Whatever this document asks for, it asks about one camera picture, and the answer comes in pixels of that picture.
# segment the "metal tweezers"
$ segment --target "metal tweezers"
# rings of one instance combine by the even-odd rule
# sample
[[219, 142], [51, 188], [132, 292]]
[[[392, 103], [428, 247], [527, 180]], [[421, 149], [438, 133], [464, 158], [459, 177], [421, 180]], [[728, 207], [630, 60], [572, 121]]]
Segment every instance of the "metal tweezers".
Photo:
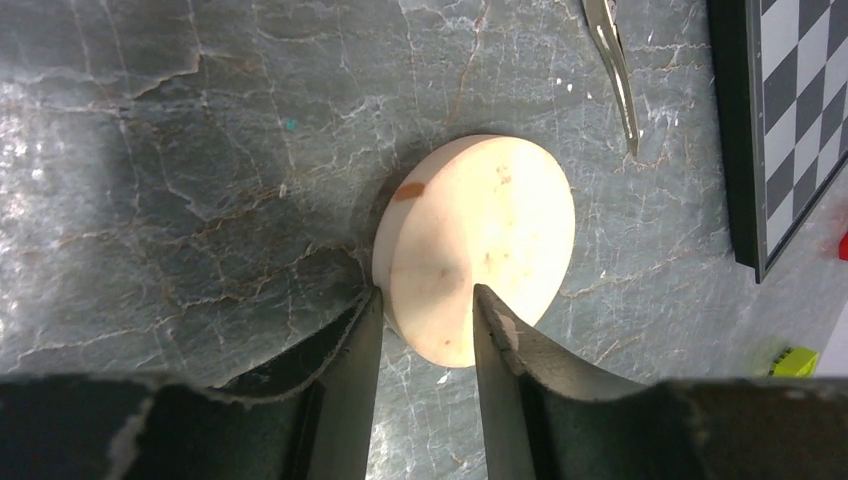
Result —
[[624, 136], [627, 149], [634, 157], [639, 151], [639, 128], [636, 126], [636, 114], [633, 110], [633, 95], [630, 93], [630, 79], [624, 62], [624, 48], [615, 26], [615, 2], [613, 0], [583, 0], [586, 20], [592, 32], [592, 40], [607, 67], [612, 81], [618, 108], [621, 110], [621, 123], [624, 124]]

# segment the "white square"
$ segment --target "white square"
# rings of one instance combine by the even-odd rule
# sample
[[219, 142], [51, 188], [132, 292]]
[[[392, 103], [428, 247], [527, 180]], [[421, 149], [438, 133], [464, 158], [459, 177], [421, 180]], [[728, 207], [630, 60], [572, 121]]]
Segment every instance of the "white square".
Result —
[[789, 195], [783, 199], [783, 203], [777, 207], [777, 210], [771, 214], [768, 220], [766, 220], [766, 248], [768, 249], [769, 255], [774, 251], [774, 248], [777, 247], [777, 244], [780, 243], [780, 239], [783, 238], [783, 234], [789, 230], [789, 227], [792, 226], [792, 204], [795, 201], [795, 192], [790, 191]]
[[798, 140], [795, 145], [795, 182], [801, 179], [804, 172], [813, 164], [813, 160], [819, 154], [819, 143], [821, 142], [821, 116], [813, 122], [807, 133]]
[[824, 71], [824, 104], [827, 105], [848, 80], [848, 41], [833, 52]]
[[827, 178], [830, 171], [836, 166], [836, 161], [839, 160], [839, 142], [842, 140], [843, 128], [845, 127], [840, 125], [836, 129], [836, 133], [830, 137], [830, 140], [824, 144], [822, 151], [819, 152], [819, 163], [816, 165], [816, 187], [824, 183], [824, 179]]
[[798, 85], [800, 95], [827, 62], [827, 32], [830, 27], [830, 9], [824, 12], [804, 38], [798, 42]]
[[796, 108], [797, 105], [792, 103], [786, 113], [766, 134], [764, 151], [766, 178], [771, 178], [777, 167], [786, 160], [786, 156], [795, 148]]
[[777, 0], [760, 22], [763, 48], [763, 80], [798, 44], [799, 0]]

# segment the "white floor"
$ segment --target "white floor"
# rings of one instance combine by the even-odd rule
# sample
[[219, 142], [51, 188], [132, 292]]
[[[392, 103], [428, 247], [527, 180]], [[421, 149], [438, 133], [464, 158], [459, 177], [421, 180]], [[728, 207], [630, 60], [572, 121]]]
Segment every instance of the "white floor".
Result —
[[822, 353], [816, 376], [848, 377], [848, 304]]

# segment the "countertop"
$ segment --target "countertop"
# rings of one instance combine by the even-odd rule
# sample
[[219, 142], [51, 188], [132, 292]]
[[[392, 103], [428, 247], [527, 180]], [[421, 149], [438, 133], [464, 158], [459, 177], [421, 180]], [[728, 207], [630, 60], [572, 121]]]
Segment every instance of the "countertop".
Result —
[[[393, 189], [473, 133], [561, 163], [577, 239], [538, 328], [604, 368], [762, 374], [848, 300], [844, 172], [763, 285], [733, 260], [703, 0], [618, 4], [638, 158], [575, 0], [0, 11], [0, 371], [225, 382], [341, 311]], [[386, 331], [369, 475], [485, 473], [474, 371]]]

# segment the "black and white checkered pattern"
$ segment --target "black and white checkered pattern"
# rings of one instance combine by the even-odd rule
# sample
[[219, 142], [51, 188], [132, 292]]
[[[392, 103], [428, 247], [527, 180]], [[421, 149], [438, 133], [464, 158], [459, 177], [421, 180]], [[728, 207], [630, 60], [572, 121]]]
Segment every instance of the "black and white checkered pattern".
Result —
[[848, 150], [848, 0], [761, 0], [769, 255]]

